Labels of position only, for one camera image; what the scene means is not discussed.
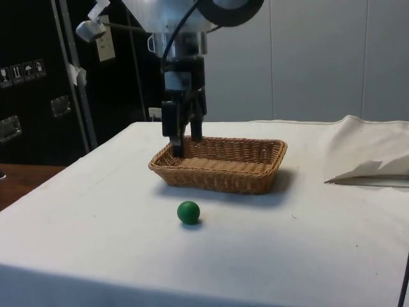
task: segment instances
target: sticker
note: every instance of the sticker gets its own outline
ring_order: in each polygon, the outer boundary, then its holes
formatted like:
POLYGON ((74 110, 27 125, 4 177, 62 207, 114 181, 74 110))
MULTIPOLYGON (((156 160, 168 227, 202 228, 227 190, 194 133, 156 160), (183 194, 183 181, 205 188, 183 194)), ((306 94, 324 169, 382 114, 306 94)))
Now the sticker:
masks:
POLYGON ((34 71, 36 73, 37 78, 45 77, 47 75, 45 73, 44 62, 42 59, 36 59, 34 61, 34 71))
POLYGON ((33 62, 23 63, 23 73, 26 81, 36 79, 33 62))
POLYGON ((12 77, 8 67, 0 68, 0 88, 8 88, 13 86, 12 77))
MULTIPOLYGON (((102 15, 100 16, 100 20, 101 22, 109 22, 109 17, 108 15, 102 15)), ((103 37, 96 40, 96 48, 98 49, 100 62, 107 61, 108 59, 113 59, 116 57, 110 27, 107 27, 107 31, 105 32, 103 37)))
POLYGON ((12 79, 14 84, 20 84, 24 82, 23 71, 21 65, 10 66, 10 72, 12 73, 12 79))

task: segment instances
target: white wall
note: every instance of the white wall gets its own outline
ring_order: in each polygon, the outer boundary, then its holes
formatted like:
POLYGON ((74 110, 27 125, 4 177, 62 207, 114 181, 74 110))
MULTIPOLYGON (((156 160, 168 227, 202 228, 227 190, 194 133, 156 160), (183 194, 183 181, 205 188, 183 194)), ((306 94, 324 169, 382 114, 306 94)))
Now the white wall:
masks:
POLYGON ((409 120, 409 0, 266 0, 209 35, 209 121, 409 120))

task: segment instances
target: black cable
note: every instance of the black cable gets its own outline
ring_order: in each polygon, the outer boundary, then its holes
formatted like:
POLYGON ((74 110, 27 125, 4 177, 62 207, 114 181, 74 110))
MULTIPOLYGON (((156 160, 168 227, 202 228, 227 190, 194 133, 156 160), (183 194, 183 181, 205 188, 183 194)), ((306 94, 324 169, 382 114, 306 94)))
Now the black cable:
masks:
POLYGON ((222 27, 222 26, 214 27, 213 29, 210 29, 209 31, 207 31, 207 33, 211 33, 211 32, 217 31, 217 30, 220 29, 220 28, 223 28, 223 27, 222 27))
POLYGON ((403 307, 403 304, 405 303, 405 296, 406 296, 406 291, 408 290, 408 283, 409 283, 409 255, 408 255, 408 261, 406 263, 405 276, 403 277, 401 296, 399 297, 399 302, 397 304, 397 307, 403 307))
POLYGON ((186 14, 183 16, 183 18, 179 21, 179 24, 176 26, 176 28, 174 29, 171 38, 169 39, 164 54, 162 56, 162 60, 160 62, 160 66, 162 68, 162 72, 166 71, 166 60, 167 60, 167 56, 169 55, 169 51, 171 50, 172 44, 174 42, 174 40, 176 39, 176 37, 178 36, 180 29, 183 27, 183 25, 186 23, 186 20, 192 15, 192 13, 194 12, 194 10, 199 6, 200 2, 202 0, 196 0, 194 2, 194 4, 192 5, 191 8, 189 8, 189 11, 186 12, 186 14))
POLYGON ((142 28, 125 26, 123 24, 111 24, 110 22, 103 22, 102 24, 113 29, 133 31, 136 33, 146 33, 145 30, 142 28))

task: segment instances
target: white table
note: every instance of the white table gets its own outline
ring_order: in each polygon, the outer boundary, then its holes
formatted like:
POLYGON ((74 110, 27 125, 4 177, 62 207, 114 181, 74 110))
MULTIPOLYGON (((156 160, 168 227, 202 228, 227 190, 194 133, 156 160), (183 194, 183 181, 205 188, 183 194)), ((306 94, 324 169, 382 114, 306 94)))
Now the white table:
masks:
POLYGON ((0 213, 0 306, 396 306, 409 189, 324 184, 333 126, 206 123, 288 143, 273 192, 239 196, 166 186, 160 124, 131 125, 0 213))

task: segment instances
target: metal pole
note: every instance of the metal pole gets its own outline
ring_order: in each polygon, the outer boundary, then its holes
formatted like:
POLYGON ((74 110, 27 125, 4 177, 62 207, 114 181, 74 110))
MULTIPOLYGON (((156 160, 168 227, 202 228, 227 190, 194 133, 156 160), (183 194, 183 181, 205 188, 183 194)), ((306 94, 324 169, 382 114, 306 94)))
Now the metal pole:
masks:
MULTIPOLYGON (((70 64, 68 62, 68 55, 66 53, 66 47, 65 47, 65 43, 64 43, 63 31, 61 29, 61 23, 60 23, 59 17, 58 17, 58 10, 57 10, 57 5, 56 5, 56 0, 51 0, 51 6, 52 6, 52 11, 54 12, 54 19, 56 21, 58 38, 59 38, 59 42, 60 42, 60 45, 61 45, 61 52, 63 53, 63 59, 64 59, 65 67, 66 67, 66 72, 67 72, 68 76, 70 76, 70 74, 71 74, 70 64)), ((79 128, 80 128, 80 131, 81 131, 82 142, 84 143, 85 152, 89 153, 89 144, 88 144, 87 135, 86 135, 85 127, 84 127, 84 121, 82 120, 81 109, 79 107, 77 94, 75 93, 75 88, 74 88, 74 84, 72 83, 71 77, 69 77, 69 80, 70 80, 70 89, 71 89, 72 99, 73 99, 73 102, 74 102, 75 110, 77 112, 77 117, 78 117, 78 121, 79 121, 79 128)))
MULTIPOLYGON (((77 47, 75 45, 75 38, 72 32, 71 19, 68 12, 68 5, 66 3, 66 0, 59 0, 59 6, 61 9, 61 14, 63 16, 63 24, 65 28, 66 39, 68 41, 68 50, 70 51, 72 65, 74 65, 75 67, 80 67, 81 65, 79 63, 77 47)), ((91 150, 94 150, 98 146, 98 143, 96 141, 95 128, 92 120, 91 110, 89 108, 85 84, 81 75, 82 74, 80 73, 77 77, 78 90, 81 99, 82 111, 84 112, 89 142, 91 143, 91 150)))

